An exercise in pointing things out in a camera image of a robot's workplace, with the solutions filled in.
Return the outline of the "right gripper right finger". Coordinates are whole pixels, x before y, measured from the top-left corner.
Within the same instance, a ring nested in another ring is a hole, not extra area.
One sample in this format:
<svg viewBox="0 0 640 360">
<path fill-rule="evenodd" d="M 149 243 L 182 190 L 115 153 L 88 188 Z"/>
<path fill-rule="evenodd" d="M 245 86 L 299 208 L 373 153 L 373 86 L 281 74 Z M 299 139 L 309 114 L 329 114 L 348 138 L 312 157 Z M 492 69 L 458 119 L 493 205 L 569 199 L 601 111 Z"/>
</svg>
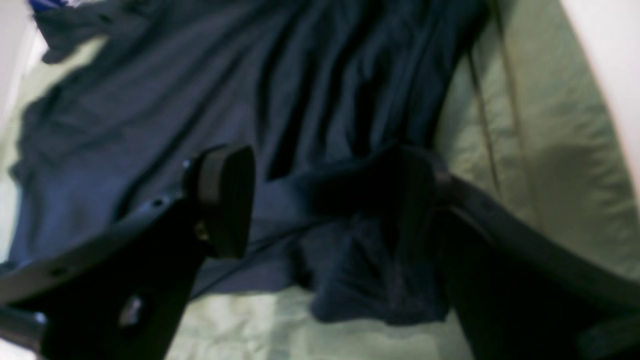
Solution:
<svg viewBox="0 0 640 360">
<path fill-rule="evenodd" d="M 637 360 L 639 284 L 544 237 L 432 152 L 403 146 L 378 191 L 387 241 L 358 234 L 310 310 L 408 326 L 455 311 L 476 360 Z"/>
</svg>

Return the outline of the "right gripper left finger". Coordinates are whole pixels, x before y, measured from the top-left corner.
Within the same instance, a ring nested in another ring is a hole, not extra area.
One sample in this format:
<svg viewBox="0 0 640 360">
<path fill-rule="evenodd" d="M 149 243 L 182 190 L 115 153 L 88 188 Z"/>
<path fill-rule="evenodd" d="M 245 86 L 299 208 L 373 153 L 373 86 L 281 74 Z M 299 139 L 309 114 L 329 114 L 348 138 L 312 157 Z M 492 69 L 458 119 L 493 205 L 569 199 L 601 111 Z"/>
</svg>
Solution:
<svg viewBox="0 0 640 360">
<path fill-rule="evenodd" d="M 162 360 L 206 259 L 240 259 L 255 189 L 251 146 L 215 146 L 182 187 L 58 256 L 1 276 L 1 343 L 35 360 Z"/>
</svg>

